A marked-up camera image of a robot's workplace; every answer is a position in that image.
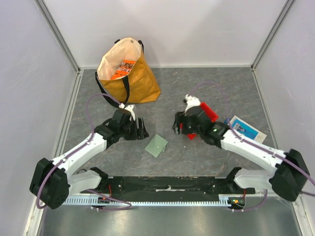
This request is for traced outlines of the red plastic bin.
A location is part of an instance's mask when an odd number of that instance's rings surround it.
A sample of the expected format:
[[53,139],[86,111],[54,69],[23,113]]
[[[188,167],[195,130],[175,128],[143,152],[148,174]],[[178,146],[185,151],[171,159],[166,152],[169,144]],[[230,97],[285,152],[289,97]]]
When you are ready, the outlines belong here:
[[189,108],[182,115],[180,131],[191,140],[200,134],[205,133],[219,118],[219,116],[205,103]]

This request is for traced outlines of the mustard yellow tote bag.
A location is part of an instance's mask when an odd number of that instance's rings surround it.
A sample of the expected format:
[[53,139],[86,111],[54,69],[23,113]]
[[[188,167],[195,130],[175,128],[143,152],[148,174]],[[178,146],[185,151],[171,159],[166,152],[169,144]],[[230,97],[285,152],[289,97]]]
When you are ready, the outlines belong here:
[[[110,80],[123,60],[136,63],[128,75]],[[113,107],[118,107],[119,103],[155,102],[161,94],[160,86],[146,62],[143,42],[132,37],[114,42],[102,57],[94,77],[104,99]]]

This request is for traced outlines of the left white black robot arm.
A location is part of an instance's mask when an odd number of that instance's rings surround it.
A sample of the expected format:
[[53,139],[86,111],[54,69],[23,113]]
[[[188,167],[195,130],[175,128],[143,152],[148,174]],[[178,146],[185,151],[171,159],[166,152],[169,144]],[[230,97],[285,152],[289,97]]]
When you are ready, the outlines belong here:
[[97,126],[80,144],[52,160],[38,161],[30,184],[37,208],[56,209],[68,196],[89,189],[105,192],[108,189],[106,173],[96,167],[80,174],[76,171],[120,139],[143,140],[148,136],[143,119],[135,116],[134,105],[119,106],[112,118]]

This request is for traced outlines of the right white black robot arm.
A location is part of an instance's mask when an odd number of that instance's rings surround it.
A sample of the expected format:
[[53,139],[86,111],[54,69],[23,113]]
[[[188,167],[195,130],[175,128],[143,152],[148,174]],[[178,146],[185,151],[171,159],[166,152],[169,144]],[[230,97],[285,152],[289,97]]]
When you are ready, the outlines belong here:
[[234,152],[262,168],[237,169],[233,177],[225,181],[230,193],[238,193],[242,188],[266,189],[294,202],[310,177],[299,151],[291,149],[285,152],[260,144],[222,122],[212,122],[200,107],[177,112],[173,130],[176,134],[196,134],[206,144]]

